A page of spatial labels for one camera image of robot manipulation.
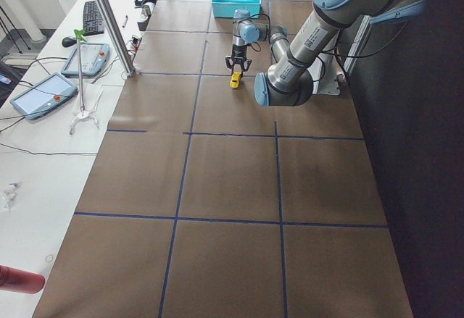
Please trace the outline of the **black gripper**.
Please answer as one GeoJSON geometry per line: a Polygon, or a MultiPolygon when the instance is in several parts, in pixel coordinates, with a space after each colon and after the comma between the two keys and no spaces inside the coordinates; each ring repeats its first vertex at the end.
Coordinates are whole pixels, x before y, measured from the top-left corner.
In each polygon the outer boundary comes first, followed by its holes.
{"type": "Polygon", "coordinates": [[[225,57],[225,65],[230,70],[231,74],[234,71],[234,65],[240,64],[241,75],[249,70],[252,60],[247,59],[247,46],[232,45],[232,52],[230,56],[225,57]]]}

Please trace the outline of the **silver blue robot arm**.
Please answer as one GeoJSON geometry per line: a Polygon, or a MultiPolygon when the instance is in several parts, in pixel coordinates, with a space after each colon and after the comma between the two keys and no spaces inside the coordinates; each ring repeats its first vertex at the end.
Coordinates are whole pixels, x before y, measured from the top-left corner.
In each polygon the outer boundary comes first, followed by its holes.
{"type": "Polygon", "coordinates": [[[270,43],[276,63],[260,72],[254,81],[254,96],[261,106],[299,106],[313,92],[308,69],[340,31],[349,28],[362,14],[386,11],[393,0],[312,0],[312,12],[293,41],[287,41],[280,25],[253,23],[243,9],[233,19],[231,55],[225,58],[228,69],[236,65],[248,70],[247,48],[255,41],[270,43]]]}

